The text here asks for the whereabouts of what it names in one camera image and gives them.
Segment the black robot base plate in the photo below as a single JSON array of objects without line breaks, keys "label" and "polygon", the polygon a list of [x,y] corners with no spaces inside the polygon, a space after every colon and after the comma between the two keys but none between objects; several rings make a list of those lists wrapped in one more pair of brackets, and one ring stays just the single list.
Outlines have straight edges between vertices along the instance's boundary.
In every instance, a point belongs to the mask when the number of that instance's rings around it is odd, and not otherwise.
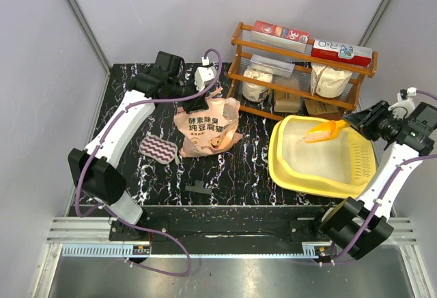
[{"label": "black robot base plate", "polygon": [[134,228],[118,222],[112,225],[110,239],[132,238],[138,241],[142,236],[139,227],[160,230],[176,239],[187,239],[192,236],[206,238],[220,237],[266,237],[268,239],[284,239],[290,242],[327,241],[327,237],[320,234],[312,218],[287,218],[286,216],[265,217],[204,217],[173,219],[153,217],[140,221]]}]

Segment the yellow plastic litter scoop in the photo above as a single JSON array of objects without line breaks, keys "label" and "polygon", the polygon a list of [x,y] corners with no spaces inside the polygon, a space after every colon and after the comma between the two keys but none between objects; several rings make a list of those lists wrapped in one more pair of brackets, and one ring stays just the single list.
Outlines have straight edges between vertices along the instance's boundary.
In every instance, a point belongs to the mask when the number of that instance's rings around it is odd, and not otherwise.
[{"label": "yellow plastic litter scoop", "polygon": [[329,140],[327,140],[327,141],[330,141],[330,140],[337,138],[340,131],[342,131],[343,129],[348,128],[348,127],[350,127],[349,124],[344,120],[337,120],[337,121],[330,120],[330,121],[323,122],[323,123],[313,127],[312,129],[307,131],[307,133],[314,132],[314,131],[330,131],[331,137]]}]

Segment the pink cat litter bag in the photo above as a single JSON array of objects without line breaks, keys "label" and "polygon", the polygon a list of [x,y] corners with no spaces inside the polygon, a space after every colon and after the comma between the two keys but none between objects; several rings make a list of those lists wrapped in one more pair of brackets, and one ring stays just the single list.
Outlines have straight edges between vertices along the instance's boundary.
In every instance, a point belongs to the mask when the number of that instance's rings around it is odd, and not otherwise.
[{"label": "pink cat litter bag", "polygon": [[184,158],[220,154],[242,139],[238,132],[240,102],[220,97],[222,90],[220,87],[206,96],[207,109],[191,113],[179,109],[174,116],[174,124],[184,135]]}]

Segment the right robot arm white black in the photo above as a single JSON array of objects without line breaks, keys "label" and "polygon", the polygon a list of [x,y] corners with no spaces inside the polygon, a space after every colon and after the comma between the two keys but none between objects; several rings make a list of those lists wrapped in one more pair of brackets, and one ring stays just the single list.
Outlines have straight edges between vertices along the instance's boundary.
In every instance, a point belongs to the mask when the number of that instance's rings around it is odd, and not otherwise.
[{"label": "right robot arm white black", "polygon": [[311,234],[320,241],[331,240],[339,254],[331,254],[332,264],[342,263],[349,255],[361,259],[385,242],[393,233],[389,224],[397,194],[411,173],[424,160],[436,158],[434,140],[436,108],[421,102],[405,118],[396,118],[383,100],[374,106],[343,117],[342,122],[365,139],[383,139],[387,145],[376,173],[357,197],[348,197],[327,208],[322,217],[311,222]]}]

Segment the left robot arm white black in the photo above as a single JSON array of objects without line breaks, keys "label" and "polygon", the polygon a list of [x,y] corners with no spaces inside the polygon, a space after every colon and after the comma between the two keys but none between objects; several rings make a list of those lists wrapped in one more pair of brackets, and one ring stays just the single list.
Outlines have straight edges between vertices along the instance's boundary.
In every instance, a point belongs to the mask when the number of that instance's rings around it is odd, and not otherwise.
[{"label": "left robot arm white black", "polygon": [[151,66],[128,82],[119,107],[100,133],[84,149],[74,148],[68,155],[76,197],[86,193],[95,199],[125,223],[124,232],[133,240],[146,236],[148,224],[143,220],[143,209],[127,192],[126,179],[117,170],[127,144],[157,104],[198,104],[218,81],[223,64],[214,65],[207,54],[203,55],[201,65],[184,85],[180,84],[182,65],[182,57],[159,52]]}]

